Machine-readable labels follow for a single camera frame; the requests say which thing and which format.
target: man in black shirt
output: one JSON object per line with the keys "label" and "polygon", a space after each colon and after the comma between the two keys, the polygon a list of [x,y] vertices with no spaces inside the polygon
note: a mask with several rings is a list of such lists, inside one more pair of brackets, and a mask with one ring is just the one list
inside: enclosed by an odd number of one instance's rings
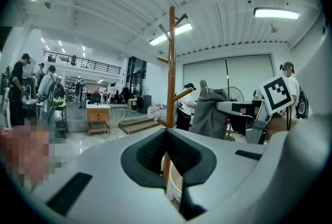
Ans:
{"label": "man in black shirt", "polygon": [[24,118],[22,114],[22,95],[24,90],[22,88],[22,74],[23,67],[30,64],[30,56],[25,53],[21,60],[18,61],[12,71],[12,87],[10,90],[10,123],[11,126],[24,125]]}

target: gray cloth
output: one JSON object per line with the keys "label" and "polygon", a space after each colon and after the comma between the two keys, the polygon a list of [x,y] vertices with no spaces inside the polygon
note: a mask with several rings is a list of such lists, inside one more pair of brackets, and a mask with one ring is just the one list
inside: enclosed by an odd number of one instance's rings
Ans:
{"label": "gray cloth", "polygon": [[193,117],[192,133],[208,137],[224,139],[227,130],[228,117],[217,111],[217,102],[228,101],[224,89],[209,89],[205,80],[200,81],[201,92],[197,100]]}
{"label": "gray cloth", "polygon": [[53,75],[46,75],[43,77],[40,86],[38,88],[38,95],[39,97],[47,96],[48,91],[51,85],[56,81],[56,78]]}
{"label": "gray cloth", "polygon": [[52,109],[46,113],[40,109],[39,120],[43,125],[44,131],[48,131],[49,133],[49,143],[59,143],[59,138],[61,138],[61,136],[58,134],[56,128],[55,110]]}

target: pole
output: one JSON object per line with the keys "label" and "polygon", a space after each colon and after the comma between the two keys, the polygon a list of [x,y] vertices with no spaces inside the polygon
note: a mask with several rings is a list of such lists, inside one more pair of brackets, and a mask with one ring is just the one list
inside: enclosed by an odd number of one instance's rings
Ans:
{"label": "pole", "polygon": [[[173,128],[174,119],[174,102],[175,96],[175,8],[170,7],[170,41],[168,50],[168,92],[167,92],[167,128]],[[165,154],[165,162],[163,169],[163,178],[166,180],[166,186],[168,184],[168,178],[170,174],[171,159],[170,156]]]}

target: black pants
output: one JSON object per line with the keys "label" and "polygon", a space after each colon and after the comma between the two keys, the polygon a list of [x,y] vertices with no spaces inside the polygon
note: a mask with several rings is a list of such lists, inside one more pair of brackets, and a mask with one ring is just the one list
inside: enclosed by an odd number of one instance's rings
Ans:
{"label": "black pants", "polygon": [[17,125],[24,125],[24,117],[22,110],[22,101],[9,102],[10,110],[10,124],[12,127]]}
{"label": "black pants", "polygon": [[176,111],[177,111],[176,128],[189,131],[191,115],[185,114],[179,108],[177,108]]}

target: gray jacket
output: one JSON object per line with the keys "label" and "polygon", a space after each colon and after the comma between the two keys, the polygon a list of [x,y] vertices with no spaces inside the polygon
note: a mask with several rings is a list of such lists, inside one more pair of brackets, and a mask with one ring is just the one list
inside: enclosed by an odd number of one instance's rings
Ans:
{"label": "gray jacket", "polygon": [[38,96],[39,97],[47,96],[51,85],[55,81],[56,81],[56,78],[53,75],[44,76],[40,83],[40,86],[38,88]]}

